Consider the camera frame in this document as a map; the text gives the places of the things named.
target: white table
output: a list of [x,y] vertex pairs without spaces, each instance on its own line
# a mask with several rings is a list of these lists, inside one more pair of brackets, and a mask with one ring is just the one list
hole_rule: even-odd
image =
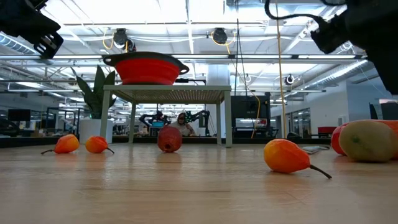
[[106,135],[108,105],[111,94],[132,103],[129,142],[134,140],[136,105],[139,103],[163,104],[215,104],[217,144],[221,144],[221,103],[225,104],[226,147],[232,147],[231,87],[188,85],[105,85],[101,117],[101,136]]

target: pear stem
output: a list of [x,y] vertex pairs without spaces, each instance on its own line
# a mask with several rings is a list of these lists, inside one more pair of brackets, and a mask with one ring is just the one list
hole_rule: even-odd
[[53,149],[49,149],[47,151],[42,152],[41,155],[44,155],[46,152],[53,152],[53,151],[54,151]]
[[331,175],[327,174],[325,171],[323,171],[323,170],[317,168],[317,167],[314,166],[314,165],[310,165],[310,169],[319,171],[319,172],[321,172],[323,175],[325,175],[327,178],[331,179]]
[[111,151],[114,154],[114,151],[110,148],[106,148],[107,150]]

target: table leg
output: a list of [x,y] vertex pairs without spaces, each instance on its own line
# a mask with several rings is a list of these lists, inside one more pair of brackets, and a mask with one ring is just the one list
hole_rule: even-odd
[[130,119],[130,133],[129,133],[129,143],[134,140],[134,123],[136,120],[136,104],[131,105],[131,119]]
[[225,147],[232,147],[231,92],[224,91],[225,104]]
[[102,103],[102,115],[101,115],[101,131],[100,135],[106,139],[106,125],[108,123],[108,110],[109,110],[109,100],[111,98],[111,91],[104,91],[104,99]]
[[217,144],[221,145],[221,103],[216,104]]

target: potted plant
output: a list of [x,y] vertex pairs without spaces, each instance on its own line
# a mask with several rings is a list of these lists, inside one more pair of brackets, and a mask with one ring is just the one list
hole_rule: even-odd
[[[76,71],[72,69],[73,74],[76,76],[76,81],[79,88],[82,90],[84,101],[87,104],[88,109],[91,113],[91,119],[82,119],[79,127],[79,140],[84,144],[91,136],[99,136],[101,129],[101,116],[102,116],[102,105],[104,98],[104,85],[114,85],[115,71],[105,76],[102,68],[97,65],[97,71],[94,80],[94,89],[91,90],[90,86],[81,77],[79,77]],[[116,99],[109,101],[108,108],[114,105]],[[113,122],[108,120],[106,129],[106,141],[112,143],[112,127]]]

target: wooden floor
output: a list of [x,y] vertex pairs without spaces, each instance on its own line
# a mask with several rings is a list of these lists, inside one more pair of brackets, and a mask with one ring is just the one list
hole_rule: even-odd
[[314,170],[277,174],[263,146],[118,144],[115,155],[0,149],[0,223],[303,223],[398,221],[398,163],[358,164],[333,151]]

